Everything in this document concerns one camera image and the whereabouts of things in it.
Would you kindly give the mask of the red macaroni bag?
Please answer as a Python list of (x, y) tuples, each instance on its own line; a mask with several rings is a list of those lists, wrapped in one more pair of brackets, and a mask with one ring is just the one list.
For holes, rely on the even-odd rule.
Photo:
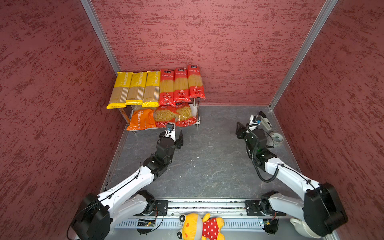
[(197, 118), (193, 115), (191, 107), (187, 103), (176, 105), (177, 127), (188, 127), (197, 123)]
[(176, 123), (178, 117), (179, 113), (172, 106), (160, 106), (154, 112), (157, 128), (165, 128), (168, 123)]

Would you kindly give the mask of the orange pasta bag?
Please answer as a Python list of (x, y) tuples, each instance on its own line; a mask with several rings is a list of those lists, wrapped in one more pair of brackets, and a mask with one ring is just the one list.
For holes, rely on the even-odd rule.
[(150, 108), (135, 110), (127, 131), (142, 131), (155, 128), (154, 112), (155, 110)]

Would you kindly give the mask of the red spaghetti pack large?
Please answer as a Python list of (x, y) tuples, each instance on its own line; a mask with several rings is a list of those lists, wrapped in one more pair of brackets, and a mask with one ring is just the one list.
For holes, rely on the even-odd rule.
[(159, 104), (160, 106), (175, 106), (174, 99), (174, 71), (172, 70), (161, 70), (161, 80), (160, 80), (160, 96)]

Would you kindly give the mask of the yellow spaghetti pack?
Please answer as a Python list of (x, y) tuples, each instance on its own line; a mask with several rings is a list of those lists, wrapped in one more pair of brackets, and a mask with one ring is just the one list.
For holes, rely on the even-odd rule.
[(127, 106), (141, 106), (143, 104), (147, 76), (147, 72), (133, 74), (125, 102)]
[(147, 81), (142, 104), (143, 108), (159, 107), (160, 79), (160, 71), (147, 72)]
[(118, 72), (107, 109), (119, 109), (127, 106), (126, 99), (130, 89), (132, 77), (132, 72)]

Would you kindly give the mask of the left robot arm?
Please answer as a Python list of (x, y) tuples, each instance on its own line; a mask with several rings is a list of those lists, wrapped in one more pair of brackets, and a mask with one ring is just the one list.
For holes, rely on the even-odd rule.
[(104, 240), (125, 218), (154, 212), (156, 199), (144, 188), (167, 170), (175, 150), (183, 145), (184, 136), (176, 135), (175, 129), (162, 132), (156, 152), (135, 173), (105, 192), (83, 198), (68, 229), (78, 240)]

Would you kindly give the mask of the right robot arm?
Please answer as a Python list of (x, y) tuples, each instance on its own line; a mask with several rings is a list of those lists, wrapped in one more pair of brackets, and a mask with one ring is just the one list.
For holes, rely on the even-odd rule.
[(267, 136), (257, 124), (237, 122), (236, 135), (244, 140), (247, 154), (259, 179), (264, 183), (280, 180), (297, 198), (277, 191), (263, 194), (259, 211), (264, 216), (284, 213), (300, 220), (315, 235), (325, 237), (349, 220), (335, 187), (312, 180), (284, 163), (267, 147)]

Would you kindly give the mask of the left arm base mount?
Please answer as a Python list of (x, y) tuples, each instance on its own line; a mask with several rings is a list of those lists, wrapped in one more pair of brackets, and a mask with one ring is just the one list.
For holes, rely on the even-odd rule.
[(154, 200), (151, 201), (141, 216), (155, 217), (157, 215), (166, 216), (168, 212), (169, 201), (168, 200)]

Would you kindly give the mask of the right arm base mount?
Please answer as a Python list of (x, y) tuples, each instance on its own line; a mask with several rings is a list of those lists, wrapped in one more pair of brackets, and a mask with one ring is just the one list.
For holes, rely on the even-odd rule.
[(272, 210), (269, 204), (261, 200), (246, 200), (245, 209), (248, 217), (285, 217), (287, 214)]

